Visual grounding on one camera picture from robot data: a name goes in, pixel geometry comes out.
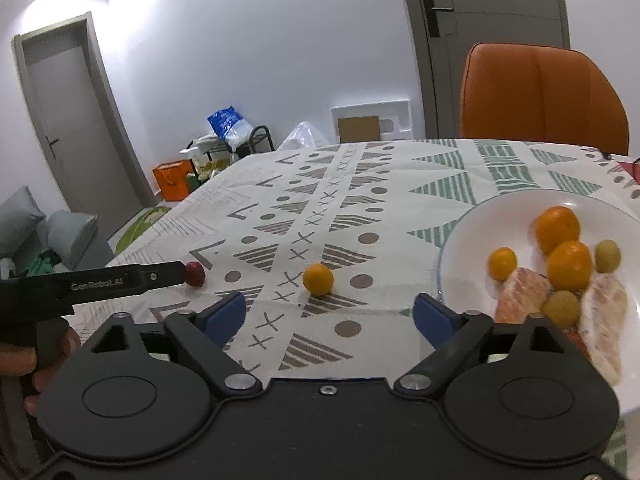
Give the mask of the person left hand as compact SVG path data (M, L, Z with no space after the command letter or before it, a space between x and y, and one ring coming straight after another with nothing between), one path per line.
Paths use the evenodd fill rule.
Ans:
M24 400L25 411L30 416L36 416L40 394L65 361L72 356L80 346L81 341L78 333L72 328L69 328L62 338L62 354L55 363L41 370L36 370L37 356L34 348L19 347L14 346L14 344L1 345L1 376L27 376L30 379L34 394L25 396Z

